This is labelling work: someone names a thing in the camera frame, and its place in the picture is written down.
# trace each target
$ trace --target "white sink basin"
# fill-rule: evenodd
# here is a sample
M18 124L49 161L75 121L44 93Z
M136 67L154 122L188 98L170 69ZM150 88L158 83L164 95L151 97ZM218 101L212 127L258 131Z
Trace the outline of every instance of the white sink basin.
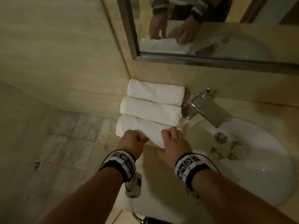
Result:
M215 133L227 135L219 144ZM295 188L295 175L289 154L268 132L250 122L232 118L216 129L203 120L186 135L193 151L207 156L223 176L277 206Z

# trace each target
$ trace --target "hand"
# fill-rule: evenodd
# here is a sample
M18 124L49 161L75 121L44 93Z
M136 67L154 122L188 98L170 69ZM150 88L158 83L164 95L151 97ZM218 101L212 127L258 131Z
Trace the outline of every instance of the hand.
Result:
M127 130L119 141L117 149L131 153L137 160L140 158L144 144L148 140L148 137L141 138L138 131Z
M166 38L167 19L168 17L166 12L152 16L150 21L150 39ZM162 30L162 37L159 36L160 30Z
M164 150L157 150L159 158L174 169L177 160L185 153L192 153L190 144L184 139L183 133L176 127L162 130Z
M193 42L197 33L200 30L200 23L191 15L179 27L176 34L176 42L179 44L186 44Z

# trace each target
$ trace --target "person's left hand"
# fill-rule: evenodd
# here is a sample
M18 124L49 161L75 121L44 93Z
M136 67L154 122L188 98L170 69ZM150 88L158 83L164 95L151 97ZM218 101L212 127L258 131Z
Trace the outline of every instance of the person's left hand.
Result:
M200 30L200 23L191 15L178 28L176 33L176 41L179 44L186 44L194 41Z
M140 158L144 144L147 143L148 140L148 137L141 138L138 131L127 130L119 141L117 149L131 153L137 160Z

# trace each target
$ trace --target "mirror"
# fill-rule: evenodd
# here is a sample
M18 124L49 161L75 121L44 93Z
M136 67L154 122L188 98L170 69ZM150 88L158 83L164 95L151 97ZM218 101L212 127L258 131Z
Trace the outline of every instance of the mirror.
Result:
M129 1L140 52L299 64L298 0Z

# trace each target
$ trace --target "rolled towel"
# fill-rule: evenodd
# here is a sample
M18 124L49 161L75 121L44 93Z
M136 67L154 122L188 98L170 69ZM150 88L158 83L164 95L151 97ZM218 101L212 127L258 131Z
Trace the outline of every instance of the rolled towel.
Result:
M121 113L169 126L177 126L182 116L180 106L158 104L133 97L122 100Z
M164 85L150 82L141 82L131 79L128 84L128 96L159 104L181 105L184 86Z
M139 119L134 116L122 115L116 124L116 135L122 137L127 130L139 130L154 144L164 148L161 131L171 126L156 123L150 120Z
M192 43L179 45L174 38L140 40L139 50L142 52L187 54Z

